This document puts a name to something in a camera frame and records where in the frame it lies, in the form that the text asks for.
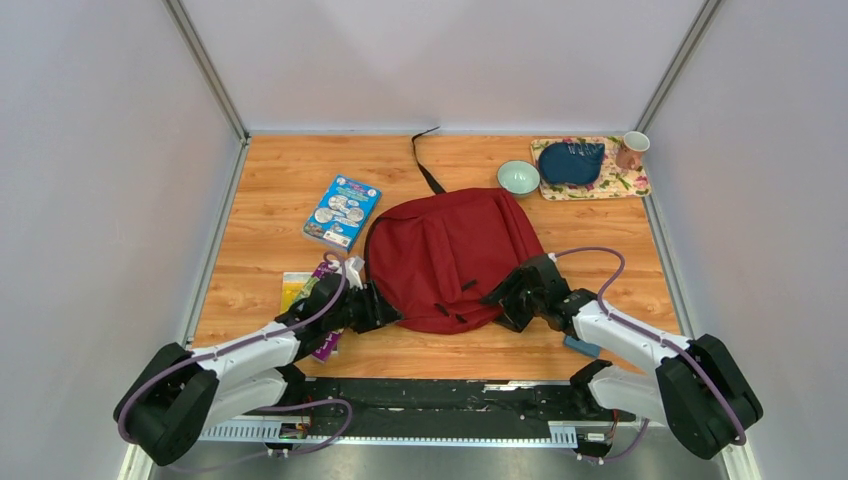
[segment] wood surface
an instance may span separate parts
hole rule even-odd
[[[543,137],[433,135],[416,143],[421,162],[453,191],[496,187],[503,162],[530,161],[534,138]],[[394,205],[431,195],[408,136],[254,137],[195,346],[245,335],[277,315],[283,272],[311,272],[328,249],[304,238],[301,229],[337,174],[382,189],[371,221]],[[606,298],[658,328],[678,331],[640,199],[551,202],[534,192],[519,203],[546,251],[588,245],[620,250],[627,268]],[[361,255],[364,243],[360,238],[353,253]],[[580,253],[558,265],[572,288],[597,290],[618,261],[609,254]],[[521,334],[495,324],[459,335],[390,326],[363,335],[346,332],[339,355],[325,365],[307,358],[299,366],[312,376],[563,380],[589,359],[562,340],[541,319]],[[606,352],[602,357],[615,360]]]

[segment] wall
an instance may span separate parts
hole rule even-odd
[[[702,0],[186,0],[250,130],[631,128]]]
[[[848,5],[730,0],[646,162],[696,316],[765,409],[763,477],[843,478]]]
[[[237,142],[159,1],[4,1],[0,65],[0,478],[115,478]]]

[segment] green bowl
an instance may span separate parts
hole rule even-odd
[[[523,160],[510,160],[498,169],[498,183],[515,196],[524,196],[539,188],[539,171]]]

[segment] white cup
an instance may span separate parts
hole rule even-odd
[[[651,147],[651,140],[642,132],[624,134],[624,145],[618,149],[615,164],[619,168],[634,169],[642,164],[642,155]]]

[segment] gray floor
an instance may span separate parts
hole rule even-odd
[[[635,429],[619,427],[616,448],[625,448]],[[261,451],[256,444],[198,443],[177,462],[206,467]],[[259,458],[203,475],[186,475],[158,468],[156,480],[608,480],[608,479],[725,479],[720,460],[705,461],[687,452],[664,428],[652,428],[626,460],[593,466],[573,455],[547,449],[397,447],[334,445],[288,460]]]

